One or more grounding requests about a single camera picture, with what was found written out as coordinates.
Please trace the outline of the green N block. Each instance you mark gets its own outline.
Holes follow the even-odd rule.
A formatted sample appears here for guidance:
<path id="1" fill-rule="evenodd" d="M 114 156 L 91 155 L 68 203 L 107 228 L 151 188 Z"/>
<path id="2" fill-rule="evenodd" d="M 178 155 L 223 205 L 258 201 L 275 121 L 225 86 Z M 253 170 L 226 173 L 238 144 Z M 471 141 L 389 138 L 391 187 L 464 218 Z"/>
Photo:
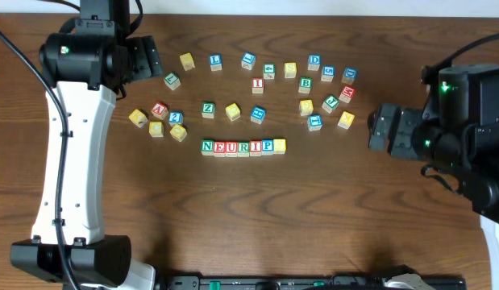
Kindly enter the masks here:
<path id="1" fill-rule="evenodd" d="M 201 153 L 203 155 L 213 155 L 214 154 L 214 141 L 209 139 L 203 139 L 201 142 Z"/>

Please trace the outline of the yellow S block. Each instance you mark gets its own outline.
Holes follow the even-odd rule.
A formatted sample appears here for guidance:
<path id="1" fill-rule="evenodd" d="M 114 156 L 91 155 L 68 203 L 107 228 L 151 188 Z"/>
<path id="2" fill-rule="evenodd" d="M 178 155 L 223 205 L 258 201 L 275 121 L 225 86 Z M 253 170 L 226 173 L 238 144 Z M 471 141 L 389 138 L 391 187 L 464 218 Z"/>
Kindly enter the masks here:
<path id="1" fill-rule="evenodd" d="M 286 153 L 286 140 L 285 139 L 274 139 L 273 140 L 273 152 L 275 154 L 285 154 Z"/>

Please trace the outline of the red E block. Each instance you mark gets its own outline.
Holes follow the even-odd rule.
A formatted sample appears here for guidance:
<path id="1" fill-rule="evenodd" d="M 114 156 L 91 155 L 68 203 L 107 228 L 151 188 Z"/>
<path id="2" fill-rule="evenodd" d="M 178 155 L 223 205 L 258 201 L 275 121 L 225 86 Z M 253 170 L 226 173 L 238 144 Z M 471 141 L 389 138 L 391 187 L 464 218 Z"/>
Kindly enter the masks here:
<path id="1" fill-rule="evenodd" d="M 221 141 L 214 141 L 213 148 L 214 157 L 225 157 L 226 156 L 226 143 Z"/>

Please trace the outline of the red U block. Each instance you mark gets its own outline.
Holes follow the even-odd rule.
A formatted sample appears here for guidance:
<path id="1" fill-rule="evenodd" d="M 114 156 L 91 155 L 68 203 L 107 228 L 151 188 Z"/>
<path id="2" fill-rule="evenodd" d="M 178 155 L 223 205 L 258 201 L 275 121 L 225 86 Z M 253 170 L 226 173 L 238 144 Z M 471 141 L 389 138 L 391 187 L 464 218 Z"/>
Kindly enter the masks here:
<path id="1" fill-rule="evenodd" d="M 226 157 L 237 157 L 238 156 L 239 144 L 235 141 L 225 142 L 225 154 Z"/>

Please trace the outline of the blue P block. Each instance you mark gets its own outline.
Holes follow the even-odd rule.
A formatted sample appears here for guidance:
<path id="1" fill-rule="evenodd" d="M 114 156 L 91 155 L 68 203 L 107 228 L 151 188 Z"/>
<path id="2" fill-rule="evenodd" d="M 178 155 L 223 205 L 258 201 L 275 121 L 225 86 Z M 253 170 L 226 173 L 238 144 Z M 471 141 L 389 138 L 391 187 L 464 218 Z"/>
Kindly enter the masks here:
<path id="1" fill-rule="evenodd" d="M 263 139 L 261 142 L 262 142 L 262 155 L 273 155 L 274 154 L 273 139 Z"/>

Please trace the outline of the green R block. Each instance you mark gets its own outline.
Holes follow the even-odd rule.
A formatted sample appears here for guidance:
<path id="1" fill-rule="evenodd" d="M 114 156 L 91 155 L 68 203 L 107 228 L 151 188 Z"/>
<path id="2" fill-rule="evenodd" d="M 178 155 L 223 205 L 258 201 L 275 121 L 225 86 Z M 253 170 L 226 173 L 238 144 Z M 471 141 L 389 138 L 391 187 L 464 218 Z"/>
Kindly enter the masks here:
<path id="1" fill-rule="evenodd" d="M 238 157 L 249 157 L 250 156 L 250 143 L 249 142 L 238 142 Z"/>

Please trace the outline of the red 1 block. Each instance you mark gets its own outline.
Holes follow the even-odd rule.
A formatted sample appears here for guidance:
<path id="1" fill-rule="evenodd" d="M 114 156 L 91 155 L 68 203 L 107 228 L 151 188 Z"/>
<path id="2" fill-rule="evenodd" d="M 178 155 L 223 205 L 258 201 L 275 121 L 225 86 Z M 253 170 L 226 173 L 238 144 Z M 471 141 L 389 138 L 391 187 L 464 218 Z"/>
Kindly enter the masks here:
<path id="1" fill-rule="evenodd" d="M 251 140 L 250 143 L 250 156 L 257 157 L 262 155 L 262 141 L 261 140 Z"/>

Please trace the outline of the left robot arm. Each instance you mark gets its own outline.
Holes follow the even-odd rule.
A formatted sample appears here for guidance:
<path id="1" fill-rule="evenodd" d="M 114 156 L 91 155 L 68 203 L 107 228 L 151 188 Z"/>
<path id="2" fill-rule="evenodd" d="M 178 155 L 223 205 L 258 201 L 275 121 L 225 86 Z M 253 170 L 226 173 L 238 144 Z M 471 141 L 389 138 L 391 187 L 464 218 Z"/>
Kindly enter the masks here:
<path id="1" fill-rule="evenodd" d="M 74 289 L 160 288 L 156 269 L 134 259 L 126 235 L 108 235 L 102 213 L 106 136 L 125 85 L 163 73 L 151 36 L 127 0 L 81 0 L 79 15 L 51 34 L 33 73 L 49 113 L 44 190 L 31 236 L 11 264 Z"/>

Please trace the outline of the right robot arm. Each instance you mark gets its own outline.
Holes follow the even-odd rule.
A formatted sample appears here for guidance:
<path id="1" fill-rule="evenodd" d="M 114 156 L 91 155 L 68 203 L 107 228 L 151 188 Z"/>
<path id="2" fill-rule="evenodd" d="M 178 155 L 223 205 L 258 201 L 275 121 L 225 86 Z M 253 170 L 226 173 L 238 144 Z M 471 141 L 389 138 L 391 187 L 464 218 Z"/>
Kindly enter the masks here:
<path id="1" fill-rule="evenodd" d="M 425 161 L 425 178 L 472 203 L 499 289 L 499 65 L 428 66 L 422 83 L 423 108 L 383 103 L 370 113 L 368 146 Z"/>

